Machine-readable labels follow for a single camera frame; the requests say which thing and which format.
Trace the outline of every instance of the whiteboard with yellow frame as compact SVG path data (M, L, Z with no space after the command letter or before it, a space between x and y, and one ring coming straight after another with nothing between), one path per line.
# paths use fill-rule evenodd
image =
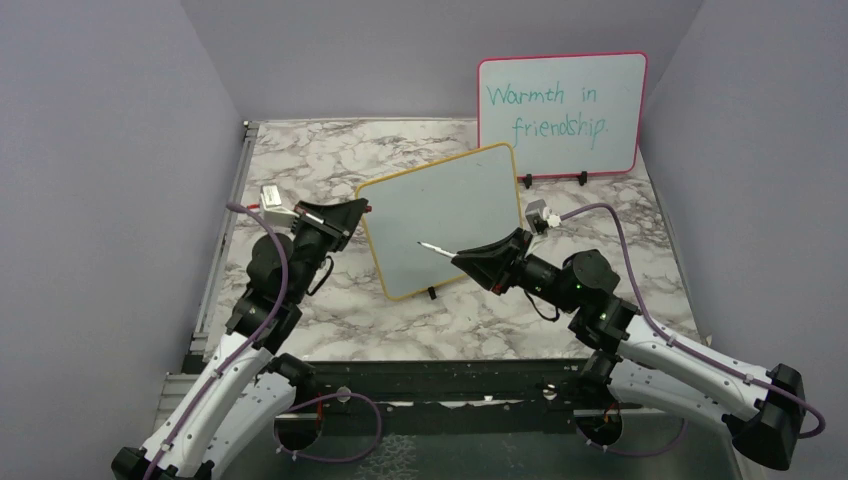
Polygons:
M498 143L371 180L356 189L372 211L362 220L383 292L392 300L462 278L450 251L506 237L522 225L512 147Z

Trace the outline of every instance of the marble tabletop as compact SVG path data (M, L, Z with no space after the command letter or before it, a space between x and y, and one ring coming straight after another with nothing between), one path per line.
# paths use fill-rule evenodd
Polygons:
M258 203L259 186L276 183L290 204L335 203L353 198L367 180L476 147L475 120L342 120L265 123L258 133L243 204ZM624 224L634 270L649 311L684 335L697 338L662 216L641 155L624 175L540 181L521 186L522 210L543 198L559 213L608 202ZM247 284L245 267L264 232L240 217L233 232L221 289L206 327L207 352ZM634 302L615 226L604 211L585 213L553 231L536 255L553 264L573 252L597 248L621 275L616 294ZM542 320L518 289L496 296L469 279L440 287L438 298L416 295L398 302L383 294L360 225L347 248L334 255L333 274L301 303L303 318L284 350L305 360L471 360L579 358L591 350L567 329L566 315ZM538 302L551 313L550 305Z

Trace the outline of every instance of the cable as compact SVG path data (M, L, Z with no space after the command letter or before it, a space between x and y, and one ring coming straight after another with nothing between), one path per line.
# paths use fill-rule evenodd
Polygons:
M262 334L262 332L268 327L268 325L271 324L271 320L274 319L274 317L277 315L277 312L280 310L280 306L282 306L283 304L283 297L285 296L286 289L288 288L289 269L288 262L286 261L286 251L283 248L283 245L280 243L280 239L277 238L276 232L274 232L274 229L271 228L271 225L265 222L265 220L258 214L250 211L248 208L237 203L227 202L227 210L230 210L235 213L243 213L249 216L250 218L255 220L256 223L258 223L263 229L265 229L266 232L268 232L268 236L271 237L271 241L274 242L274 247L277 248L277 253L280 255L280 259L282 260L280 263L282 265L283 278L282 282L280 283L280 293L277 294L277 300L274 301L274 306L271 307L271 311L268 312L268 316L265 318L265 320L262 321L259 327L256 328L256 331L254 331L249 337L247 337L247 339L245 339L245 341L241 345L239 345L239 347L235 349L233 353L231 353L227 358L224 359L223 362L221 362L220 365L218 365L218 367L215 369L215 375L210 375L209 378L206 379L206 382L203 383L203 386L200 387L200 390L197 391L197 394L195 394L194 398L192 398L191 401L188 403L188 406L186 406L186 409L185 411L183 411L183 414L180 415L180 418L178 418L176 423L174 423L174 428L171 429L171 433L169 433L168 436L165 437L165 440L162 441L163 445L171 445L171 443L173 443L174 438L179 435L180 430L185 425L185 422L191 416L192 412L194 412L194 409L197 408L197 405L200 403L200 400L202 400L203 397L206 395L206 392L209 391L209 388L212 387L212 384L215 383L215 380L224 375L224 371L227 369L227 367L229 367L230 364L232 364L236 360L236 358L238 358L238 356L242 354L242 352L244 352L248 347L250 347L250 345L252 345L253 342L255 342L259 338L259 335ZM156 466L159 465L159 461L162 460L162 457L164 455L165 450L162 450L162 448L160 447L159 450L156 452L156 455L153 456L153 460L150 461L150 465L147 466L147 470L144 471L144 476L142 477L142 480L150 480L150 476L153 475L153 471L156 469Z
M551 321L551 322L556 322L557 320L559 320L559 308L554 307L554 316L553 317L546 317L545 314L543 314L539 310L539 307L536 306L536 301L533 300L533 297L530 296L530 294L527 292L527 290L524 290L524 296L527 297L527 300L530 300L530 305L533 305L533 310L536 310L536 313L538 313L539 316L542 317L544 320L548 320L548 321Z
M309 400L309 401L306 401L306 402L303 402L303 403L299 403L299 404L289 408L288 410L286 410L286 413L294 412L294 411L300 410L301 408L308 407L310 405L314 405L316 403L320 404L324 400L330 400L332 398L339 398L339 397L358 398L358 399L364 401L365 403L367 403L374 410L374 414L377 416L377 431L374 434L374 441L371 442L371 445L369 445L368 448L366 448L365 450L363 450L360 453L357 453L356 455L353 455L351 457L342 457L342 458L318 457L318 456L315 456L315 455L300 453L299 450L291 451L291 450L287 449L286 447L284 447L283 442L280 440L280 437L277 436L277 429L275 428L275 429L273 429L274 430L274 432L273 432L274 433L274 439L277 441L277 444L279 445L279 448L277 449L277 453L286 452L289 455L291 455L292 458L305 458L307 460L314 460L316 462L321 462L321 463L350 463L350 462L355 462L356 460L360 460L362 458L365 458L369 454L371 454L371 452L373 452L374 449L377 448L377 445L380 444L380 437L382 436L382 433L383 433L383 418L380 416L380 408L377 406L377 404L374 403L373 400L366 397L365 395L362 395L362 394L359 394L359 393L353 393L353 392L351 392L351 393L331 393L331 394L328 394L328 395L321 395L320 397L315 397L312 400Z
M648 307L645 306L645 300L642 298L642 292L639 290L639 286L636 284L636 275L633 273L633 266L630 264L630 252L628 252L627 250L627 241L624 239L624 229L621 226L621 221L618 219L618 214L615 213L615 210L612 208L611 205L607 203L593 203L590 205L586 205L585 207L580 207L577 210L568 212L564 215L561 215L560 219L565 221L571 217L575 217L577 215L580 215L581 213L587 212L595 208L603 208L607 210L610 215L612 215L612 219L615 222L615 228L618 230L618 239L621 242L621 252L624 254L624 265L627 267L627 276L630 278L630 285L633 286L633 294L636 296L636 302L639 303L639 308L642 310L642 316L648 322L648 326L651 327L651 330L653 330L654 333L656 333L660 338L662 338L666 342L669 342L670 346L677 347L683 350L684 352L688 353L689 355L697 358L698 360L706 363L707 365L713 368L717 368L724 373L748 381L748 377L744 373L736 369L730 368L721 362L713 360L712 358L682 343L677 343L676 341L674 341L674 339L671 338L671 335L665 333L665 331L660 328L660 326L654 321L654 319L651 318L651 315L648 313ZM801 408L812 413L814 417L816 417L816 420L818 420L819 422L818 425L816 425L816 428L807 432L800 433L798 435L798 438L812 438L816 435L820 435L824 431L826 425L824 415L822 415L822 413L817 408L810 405L806 400L796 395L793 395L792 393L787 392L786 390L780 387L777 387L770 383L766 383L758 378L751 379L750 383L753 383L758 387L765 388L770 392L774 392L778 395L788 398L789 400L798 404Z
M599 445L592 440L589 440L589 437L583 433L583 430L580 430L580 427L577 427L577 433L579 433L583 438L586 439L586 445L590 447L597 448L598 450L603 450L604 453L612 453L615 455L621 455L623 457L635 457L635 458L646 458L646 457L656 457L658 455L662 455L663 453L668 452L672 448L676 447L677 444L683 440L683 437L686 436L686 429L689 427L689 422L683 420L683 423L680 425L680 431L677 432L677 436L664 447L658 448L656 450L648 450L646 452L629 452L627 450L619 450L617 448L612 448L607 445Z
M609 423L609 411L612 410L612 407L618 406L618 416L621 417L621 405L618 402L612 402L606 410L604 410L604 423Z

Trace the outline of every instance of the gray wall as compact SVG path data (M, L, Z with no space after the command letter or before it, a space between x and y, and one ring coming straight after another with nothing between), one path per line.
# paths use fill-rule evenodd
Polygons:
M485 57L643 50L648 92L701 0L182 0L252 120L476 116Z
M0 6L0 478L111 478L193 327L241 119L173 0Z
M829 420L772 478L848 467L846 32L845 2L706 0L643 130L713 346L797 368Z

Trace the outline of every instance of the small whiteboard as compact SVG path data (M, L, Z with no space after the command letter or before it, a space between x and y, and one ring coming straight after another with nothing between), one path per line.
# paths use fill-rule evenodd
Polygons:
M512 148L501 143L366 182L362 218L383 292L400 300L464 276L426 242L456 252L521 226Z
M491 58L477 69L478 142L506 142L519 176L635 165L648 58L641 52Z

